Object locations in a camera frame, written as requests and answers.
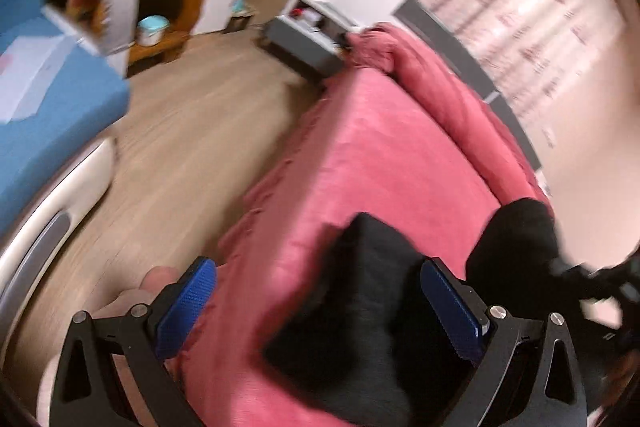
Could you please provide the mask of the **black pants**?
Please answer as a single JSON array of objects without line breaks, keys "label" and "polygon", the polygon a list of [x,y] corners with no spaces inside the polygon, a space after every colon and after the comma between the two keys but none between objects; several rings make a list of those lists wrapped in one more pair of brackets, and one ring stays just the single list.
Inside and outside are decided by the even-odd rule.
[{"label": "black pants", "polygon": [[[499,208],[466,260],[488,305],[542,320],[558,297],[549,209],[523,198]],[[266,344],[266,361],[308,401],[360,426],[425,426],[474,372],[424,296],[423,256],[396,229],[359,213],[330,248],[306,303]]]}]

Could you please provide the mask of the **pink bed sheet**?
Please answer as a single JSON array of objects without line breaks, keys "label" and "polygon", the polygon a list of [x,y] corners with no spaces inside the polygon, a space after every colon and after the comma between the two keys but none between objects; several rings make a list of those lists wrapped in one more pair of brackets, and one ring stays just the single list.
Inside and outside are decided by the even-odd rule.
[{"label": "pink bed sheet", "polygon": [[462,274],[498,199],[434,119],[372,69],[341,75],[219,244],[216,291],[177,372],[209,426],[332,426],[270,372],[262,347],[300,307],[360,212]]}]

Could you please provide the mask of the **blue mattress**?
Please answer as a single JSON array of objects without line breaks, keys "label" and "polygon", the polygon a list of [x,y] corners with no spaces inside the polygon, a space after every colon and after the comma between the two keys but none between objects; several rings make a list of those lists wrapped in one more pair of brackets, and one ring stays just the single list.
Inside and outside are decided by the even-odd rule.
[{"label": "blue mattress", "polygon": [[[18,38],[64,35],[44,0],[1,0],[1,51]],[[102,56],[75,44],[37,112],[1,121],[1,233],[8,233],[43,187],[98,134],[124,117],[130,88]]]}]

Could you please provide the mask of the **red rolled duvet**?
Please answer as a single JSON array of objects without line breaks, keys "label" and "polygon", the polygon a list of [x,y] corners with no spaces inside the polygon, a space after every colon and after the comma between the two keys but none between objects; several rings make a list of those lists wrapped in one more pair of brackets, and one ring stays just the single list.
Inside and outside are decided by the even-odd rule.
[{"label": "red rolled duvet", "polygon": [[428,44],[391,23],[346,35],[347,63],[393,78],[448,134],[502,205],[548,204],[514,135]]}]

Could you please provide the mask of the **grey headboard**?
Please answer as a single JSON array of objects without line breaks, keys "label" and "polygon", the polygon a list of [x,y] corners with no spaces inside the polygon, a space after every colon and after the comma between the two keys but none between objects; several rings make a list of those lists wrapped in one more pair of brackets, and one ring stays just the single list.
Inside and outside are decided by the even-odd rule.
[{"label": "grey headboard", "polygon": [[418,0],[406,0],[396,9],[394,17],[435,50],[454,73],[490,106],[509,128],[534,171],[540,171],[541,162],[518,117],[466,47]]}]

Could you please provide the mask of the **light blue lidded bucket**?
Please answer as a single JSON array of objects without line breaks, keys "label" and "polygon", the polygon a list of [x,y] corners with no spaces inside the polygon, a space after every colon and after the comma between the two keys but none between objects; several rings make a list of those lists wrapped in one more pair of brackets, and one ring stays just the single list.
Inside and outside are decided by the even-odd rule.
[{"label": "light blue lidded bucket", "polygon": [[169,27],[169,20],[160,15],[150,15],[142,18],[137,24],[137,44],[140,46],[156,46],[163,39]]}]

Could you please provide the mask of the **white nightstand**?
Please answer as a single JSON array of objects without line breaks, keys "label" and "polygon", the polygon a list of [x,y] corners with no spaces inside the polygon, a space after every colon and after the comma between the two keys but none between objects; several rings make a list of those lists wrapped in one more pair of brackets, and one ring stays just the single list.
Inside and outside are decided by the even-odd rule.
[{"label": "white nightstand", "polygon": [[265,43],[322,77],[343,66],[346,36],[390,22],[406,0],[288,0],[262,30]]}]

